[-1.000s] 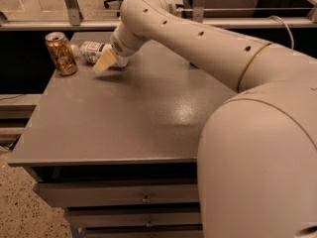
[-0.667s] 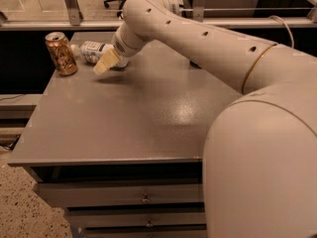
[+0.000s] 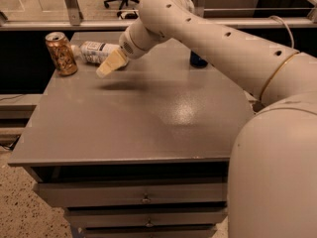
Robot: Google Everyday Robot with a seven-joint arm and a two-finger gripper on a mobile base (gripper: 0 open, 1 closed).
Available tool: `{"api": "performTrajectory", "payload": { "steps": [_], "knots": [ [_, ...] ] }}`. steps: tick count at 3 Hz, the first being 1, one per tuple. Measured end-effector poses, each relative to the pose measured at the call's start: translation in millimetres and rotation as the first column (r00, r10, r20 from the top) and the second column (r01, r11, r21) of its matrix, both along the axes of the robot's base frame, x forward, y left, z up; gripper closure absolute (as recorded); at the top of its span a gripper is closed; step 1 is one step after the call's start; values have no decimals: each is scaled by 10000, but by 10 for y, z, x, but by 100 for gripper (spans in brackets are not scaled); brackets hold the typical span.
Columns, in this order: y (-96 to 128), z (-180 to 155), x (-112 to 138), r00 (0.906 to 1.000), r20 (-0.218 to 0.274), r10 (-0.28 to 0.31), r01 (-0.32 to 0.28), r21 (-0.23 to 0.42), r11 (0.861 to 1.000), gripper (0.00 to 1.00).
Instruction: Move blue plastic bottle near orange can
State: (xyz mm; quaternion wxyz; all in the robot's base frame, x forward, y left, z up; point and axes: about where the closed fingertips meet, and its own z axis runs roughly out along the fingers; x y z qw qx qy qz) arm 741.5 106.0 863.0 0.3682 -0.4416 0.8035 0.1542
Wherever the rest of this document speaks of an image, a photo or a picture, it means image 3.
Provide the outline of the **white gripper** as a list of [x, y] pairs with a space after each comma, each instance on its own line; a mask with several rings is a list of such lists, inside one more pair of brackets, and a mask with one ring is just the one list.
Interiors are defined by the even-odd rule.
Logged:
[[124, 32], [120, 36], [119, 46], [121, 50], [115, 49], [97, 68], [96, 73], [99, 77], [103, 78], [112, 71], [124, 67], [128, 63], [127, 57], [135, 60], [147, 53], [133, 43], [128, 32]]

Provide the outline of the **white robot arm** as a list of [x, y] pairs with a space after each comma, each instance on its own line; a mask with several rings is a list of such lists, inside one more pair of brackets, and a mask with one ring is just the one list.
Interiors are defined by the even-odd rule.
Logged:
[[258, 100], [228, 172], [229, 238], [317, 238], [317, 60], [194, 15], [190, 0], [141, 0], [104, 77], [175, 39]]

